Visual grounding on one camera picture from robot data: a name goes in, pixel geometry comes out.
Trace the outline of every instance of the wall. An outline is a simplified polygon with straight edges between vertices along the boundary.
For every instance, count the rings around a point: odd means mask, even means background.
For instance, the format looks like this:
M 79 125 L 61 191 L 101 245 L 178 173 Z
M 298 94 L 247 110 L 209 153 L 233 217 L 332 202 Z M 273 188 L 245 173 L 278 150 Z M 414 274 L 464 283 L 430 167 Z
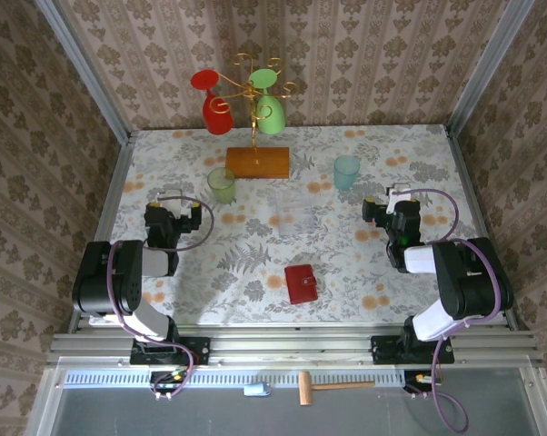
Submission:
M 33 2 L 0 0 L 0 435 L 23 433 L 117 153 Z
M 151 129 L 202 127 L 191 76 L 245 80 L 237 52 L 285 60 L 303 89 L 284 102 L 291 125 L 445 123 L 507 0 L 57 3 L 126 124 Z M 234 117 L 247 124 L 244 104 Z
M 517 314 L 547 365 L 547 1 L 536 1 L 460 145 Z

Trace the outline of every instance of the wooden block base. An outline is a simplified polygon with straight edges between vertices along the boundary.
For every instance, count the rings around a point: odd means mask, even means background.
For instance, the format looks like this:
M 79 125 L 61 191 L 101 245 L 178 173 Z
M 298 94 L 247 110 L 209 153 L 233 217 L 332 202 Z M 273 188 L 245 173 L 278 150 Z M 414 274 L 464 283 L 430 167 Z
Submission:
M 252 147 L 227 149 L 225 166 L 237 179 L 289 179 L 290 149 L 288 147 L 257 147 L 257 160 Z

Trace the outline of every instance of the floral tablecloth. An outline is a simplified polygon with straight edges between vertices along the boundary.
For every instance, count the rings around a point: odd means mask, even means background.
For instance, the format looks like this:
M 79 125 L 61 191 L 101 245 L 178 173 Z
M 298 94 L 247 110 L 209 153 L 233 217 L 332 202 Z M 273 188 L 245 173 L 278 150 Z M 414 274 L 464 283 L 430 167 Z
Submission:
M 457 236 L 474 237 L 462 184 L 440 125 L 295 127 L 259 135 L 261 146 L 288 146 L 289 180 L 237 180 L 234 203 L 216 203 L 206 176 L 224 165 L 229 146 L 250 143 L 249 129 L 213 136 L 205 130 L 138 134 L 124 186 L 113 240 L 144 239 L 144 207 L 159 190 L 182 189 L 215 211 L 211 238 L 180 253 L 174 277 L 144 279 L 144 297 L 177 323 L 402 322 L 438 298 L 432 274 L 401 274 L 385 253 L 384 229 L 361 217 L 365 196 L 386 203 L 384 187 L 409 183 L 450 193 L 460 209 Z M 333 161 L 341 154 L 361 159 L 347 192 L 333 187 Z M 280 237 L 275 194 L 311 196 L 315 231 Z M 424 241 L 441 237 L 453 221 L 445 198 L 422 194 Z M 184 235 L 179 246 L 201 238 L 209 227 Z M 309 263 L 318 282 L 318 300 L 291 305 L 283 268 Z

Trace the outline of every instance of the hammer head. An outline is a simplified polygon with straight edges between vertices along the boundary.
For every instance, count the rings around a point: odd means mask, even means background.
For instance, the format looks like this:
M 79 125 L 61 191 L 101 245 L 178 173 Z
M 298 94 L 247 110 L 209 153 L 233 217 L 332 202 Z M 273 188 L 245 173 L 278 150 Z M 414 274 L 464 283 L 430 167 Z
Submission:
M 308 371 L 300 372 L 298 389 L 300 391 L 300 405 L 310 406 L 312 404 L 312 377 Z

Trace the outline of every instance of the light blue glass cup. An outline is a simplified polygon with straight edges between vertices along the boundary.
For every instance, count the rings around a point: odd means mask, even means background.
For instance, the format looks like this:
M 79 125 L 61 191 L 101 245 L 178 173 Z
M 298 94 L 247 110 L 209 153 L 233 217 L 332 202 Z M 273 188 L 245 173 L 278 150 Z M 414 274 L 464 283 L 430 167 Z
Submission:
M 340 156 L 334 161 L 334 186 L 341 191 L 348 191 L 356 180 L 361 169 L 361 161 L 355 156 Z

